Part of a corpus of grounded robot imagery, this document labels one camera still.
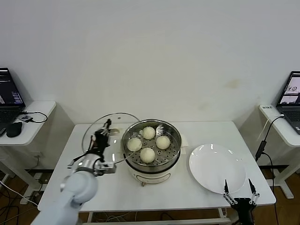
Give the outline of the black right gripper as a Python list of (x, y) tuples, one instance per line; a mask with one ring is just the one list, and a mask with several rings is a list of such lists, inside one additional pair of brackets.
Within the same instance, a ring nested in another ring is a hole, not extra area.
[(254, 218), (252, 211), (256, 207), (256, 201), (260, 197), (260, 194), (256, 191), (251, 179), (248, 179), (250, 190), (252, 193), (251, 198), (233, 198), (229, 193), (227, 180), (225, 180), (223, 197), (231, 205), (239, 217), (239, 223), (241, 225), (254, 225)]

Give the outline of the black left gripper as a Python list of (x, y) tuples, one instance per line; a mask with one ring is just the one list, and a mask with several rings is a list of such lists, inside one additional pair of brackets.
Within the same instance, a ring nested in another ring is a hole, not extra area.
[(103, 155), (105, 149), (109, 146), (109, 133), (111, 124), (111, 119), (108, 119), (104, 124), (104, 128), (102, 127), (94, 132), (95, 140), (90, 149), (91, 153)]

